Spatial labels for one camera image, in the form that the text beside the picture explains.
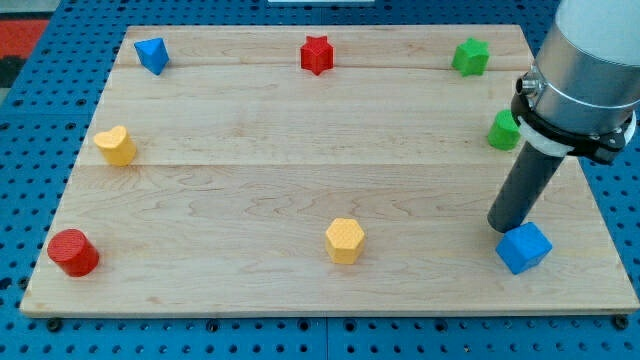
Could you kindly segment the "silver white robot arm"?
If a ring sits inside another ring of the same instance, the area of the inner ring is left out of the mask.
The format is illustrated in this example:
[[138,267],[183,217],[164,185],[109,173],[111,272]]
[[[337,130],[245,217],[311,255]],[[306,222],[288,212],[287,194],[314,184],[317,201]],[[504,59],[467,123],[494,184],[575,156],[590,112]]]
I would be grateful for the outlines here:
[[512,114],[544,155],[608,164],[635,132],[639,0],[562,0]]

